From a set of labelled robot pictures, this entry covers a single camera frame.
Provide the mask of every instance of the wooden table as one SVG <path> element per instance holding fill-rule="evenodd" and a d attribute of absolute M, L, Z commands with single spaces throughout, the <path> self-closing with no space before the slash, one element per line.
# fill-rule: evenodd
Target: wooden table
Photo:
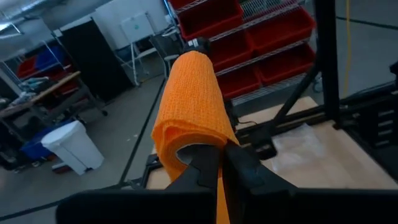
<path fill-rule="evenodd" d="M 65 112 L 72 104 L 80 100 L 84 96 L 88 96 L 89 100 L 101 110 L 100 105 L 98 104 L 95 97 L 91 94 L 88 87 L 79 79 L 80 72 L 75 72 L 70 75 L 67 75 L 63 79 L 59 80 L 56 84 L 52 85 L 50 88 L 44 90 L 43 92 L 39 93 L 37 96 L 30 99 L 28 102 L 21 103 L 16 106 L 11 106 L 5 108 L 0 111 L 0 122 L 2 122 L 20 141 L 26 142 L 28 139 L 24 137 L 24 134 L 20 131 L 20 129 L 14 124 L 13 121 L 6 119 L 8 116 L 11 116 L 15 113 L 18 113 L 22 110 L 30 110 L 36 117 L 38 117 L 41 122 L 44 123 L 46 126 L 52 126 L 53 120 L 60 116 L 62 113 Z M 56 108 L 52 109 L 48 113 L 43 113 L 36 104 L 43 100 L 46 96 L 53 93 L 54 91 L 58 90 L 64 84 L 70 82 L 71 80 L 76 79 L 79 84 L 79 90 L 74 92 L 72 96 L 69 96 L 66 100 L 62 101 Z"/>
<path fill-rule="evenodd" d="M 317 104 L 310 98 L 299 99 L 290 113 L 299 112 Z M 257 123 L 272 119 L 282 105 L 241 117 L 240 122 Z M 398 189 L 398 185 L 384 172 L 343 130 L 335 130 L 332 122 L 312 126 L 323 144 L 326 154 L 308 164 L 277 172 L 297 187 L 339 189 Z M 240 124 L 237 129 L 252 124 Z M 262 164 L 272 170 L 271 160 Z M 170 183 L 164 169 L 150 173 L 148 189 L 164 189 Z"/>

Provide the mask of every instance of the orange towel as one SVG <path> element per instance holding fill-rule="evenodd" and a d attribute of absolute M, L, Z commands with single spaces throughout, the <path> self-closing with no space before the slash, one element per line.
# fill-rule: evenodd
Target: orange towel
<path fill-rule="evenodd" d="M 224 108 L 213 65 L 206 55 L 191 51 L 174 63 L 152 138 L 171 181 L 186 168 L 176 158 L 180 148 L 203 143 L 222 149 L 228 139 L 239 144 Z M 217 223 L 229 223 L 221 177 L 218 179 Z"/>

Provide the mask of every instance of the white bin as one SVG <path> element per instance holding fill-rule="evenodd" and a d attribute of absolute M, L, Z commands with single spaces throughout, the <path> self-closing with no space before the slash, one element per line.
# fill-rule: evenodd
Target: white bin
<path fill-rule="evenodd" d="M 84 174 L 87 168 L 98 168 L 104 161 L 102 154 L 87 136 L 86 128 L 79 121 L 48 133 L 42 139 L 42 144 L 79 175 Z"/>

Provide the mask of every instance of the wooden tabletop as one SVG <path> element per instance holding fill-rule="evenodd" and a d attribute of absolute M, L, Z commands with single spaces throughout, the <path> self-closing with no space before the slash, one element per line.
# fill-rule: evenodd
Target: wooden tabletop
<path fill-rule="evenodd" d="M 27 108 L 31 107 L 33 104 L 35 104 L 36 102 L 41 100 L 43 97 L 45 97 L 45 96 L 49 95 L 50 93 L 54 92 L 56 89 L 60 88 L 62 85 L 66 84 L 67 82 L 69 82 L 70 80 L 76 78 L 79 75 L 80 75 L 80 72 L 72 73 L 72 74 L 64 77 L 60 81 L 58 81 L 56 84 L 52 85 L 50 88 L 44 90 L 43 92 L 41 92 L 37 96 L 33 97 L 28 102 L 21 103 L 19 105 L 15 105 L 15 106 L 10 106 L 10 107 L 7 107 L 7 108 L 1 110 L 0 111 L 0 118 L 8 117 L 10 115 L 13 115 L 14 113 L 18 113 L 18 112 L 20 112 L 20 111 L 22 111 L 24 109 L 27 109 Z"/>
<path fill-rule="evenodd" d="M 317 106 L 310 98 L 299 99 L 289 113 Z M 257 123 L 272 119 L 282 105 L 241 117 L 241 122 Z M 252 124 L 240 124 L 237 129 Z M 276 174 L 297 187 L 339 189 L 398 189 L 398 185 L 343 130 L 335 130 L 331 121 L 312 126 L 325 155 L 304 165 L 285 169 Z M 272 159 L 262 161 L 272 170 Z M 170 183 L 164 169 L 152 171 L 148 189 L 164 189 Z"/>

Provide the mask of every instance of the concrete floor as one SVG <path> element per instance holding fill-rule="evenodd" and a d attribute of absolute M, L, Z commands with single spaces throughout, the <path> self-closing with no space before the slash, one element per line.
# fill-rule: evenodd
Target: concrete floor
<path fill-rule="evenodd" d="M 336 5 L 337 15 L 345 17 L 345 1 L 336 0 Z M 397 6 L 398 2 L 395 0 L 382 0 L 377 3 L 372 0 L 351 0 L 351 17 L 398 26 L 394 12 Z M 351 23 L 351 35 L 352 66 L 349 94 L 393 80 L 393 74 L 389 73 L 389 65 L 398 60 L 398 31 Z M 347 47 L 346 26 L 342 20 L 337 20 L 337 41 L 342 93 Z M 154 101 L 162 80 L 162 76 L 153 78 L 140 88 L 121 95 L 106 107 L 108 117 L 104 118 L 96 111 L 82 116 L 88 121 L 88 135 L 105 157 L 104 164 L 98 170 L 79 177 L 73 172 L 54 174 L 50 170 L 51 164 L 44 164 L 21 174 L 0 169 L 0 221 L 10 224 L 55 223 L 54 211 L 57 203 L 54 202 L 82 190 L 117 184 L 121 177 L 124 177 L 123 180 L 141 177 L 147 156 L 154 145 L 150 132 L 159 108 L 160 99 Z M 238 113 L 252 113 L 282 103 L 291 91 L 285 90 L 241 105 Z M 308 90 L 306 95 L 312 96 L 319 104 L 323 103 L 322 94 Z M 148 117 L 153 103 L 154 112 Z M 131 164 L 126 168 L 147 117 L 141 143 L 136 148 L 136 155 Z M 35 211 L 35 207 L 38 206 L 43 207 Z"/>

